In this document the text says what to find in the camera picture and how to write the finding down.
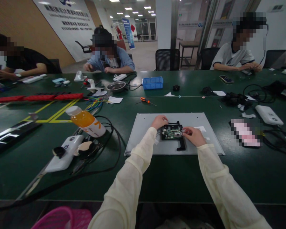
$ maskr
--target blue banner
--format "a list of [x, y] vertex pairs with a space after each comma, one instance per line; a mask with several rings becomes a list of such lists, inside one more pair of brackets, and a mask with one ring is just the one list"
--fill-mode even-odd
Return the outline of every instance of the blue banner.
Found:
[[131, 31], [131, 28], [130, 28], [130, 22], [126, 18], [122, 18], [122, 21], [123, 21], [123, 24], [124, 24], [124, 28], [125, 28], [125, 32], [126, 32], [126, 37], [127, 37], [129, 48], [130, 49], [134, 49], [136, 47], [134, 46], [133, 33]]

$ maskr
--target screwdriver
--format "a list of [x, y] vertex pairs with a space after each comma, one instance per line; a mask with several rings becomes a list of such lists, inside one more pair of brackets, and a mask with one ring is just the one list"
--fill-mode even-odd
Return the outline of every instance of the screwdriver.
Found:
[[143, 98], [143, 97], [141, 97], [141, 100], [142, 100], [143, 102], [147, 102], [147, 103], [150, 103], [150, 104], [152, 104], [152, 105], [155, 105], [155, 104], [151, 103], [149, 100], [146, 101], [145, 98]]

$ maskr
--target stainless steel bowl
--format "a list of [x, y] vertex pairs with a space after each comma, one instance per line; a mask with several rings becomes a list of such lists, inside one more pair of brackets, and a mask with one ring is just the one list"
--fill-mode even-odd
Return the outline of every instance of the stainless steel bowl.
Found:
[[126, 86], [126, 83], [123, 81], [113, 82], [111, 84], [108, 84], [107, 90], [113, 93], [122, 92], [124, 91], [125, 86]]

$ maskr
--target plastic bottle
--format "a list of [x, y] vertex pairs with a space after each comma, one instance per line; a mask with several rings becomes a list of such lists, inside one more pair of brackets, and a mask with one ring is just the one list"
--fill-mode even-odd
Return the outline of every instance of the plastic bottle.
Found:
[[71, 116], [71, 121], [92, 137], [101, 137], [105, 134], [106, 128], [88, 111], [83, 111], [78, 106], [66, 109]]

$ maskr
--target hand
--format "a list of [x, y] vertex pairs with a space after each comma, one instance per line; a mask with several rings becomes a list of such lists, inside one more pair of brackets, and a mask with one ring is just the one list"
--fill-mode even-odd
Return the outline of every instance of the hand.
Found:
[[14, 73], [8, 73], [0, 70], [0, 80], [18, 80], [19, 77]]
[[93, 71], [93, 66], [92, 66], [92, 64], [85, 63], [85, 64], [84, 64], [84, 69], [85, 69], [85, 71], [87, 71], [87, 72], [92, 72], [92, 71]]
[[105, 68], [105, 73], [114, 73], [114, 68], [111, 68], [111, 67], [106, 67]]
[[151, 127], [154, 127], [157, 130], [167, 124], [167, 117], [165, 115], [158, 115], [157, 117], [155, 117]]
[[199, 147], [207, 143], [199, 129], [184, 127], [183, 130], [185, 131], [182, 135], [185, 136], [194, 146]]
[[238, 68], [239, 71], [242, 71], [242, 70], [247, 70], [247, 69], [253, 69], [254, 68], [254, 64], [252, 63], [246, 63], [245, 65], [241, 66]]

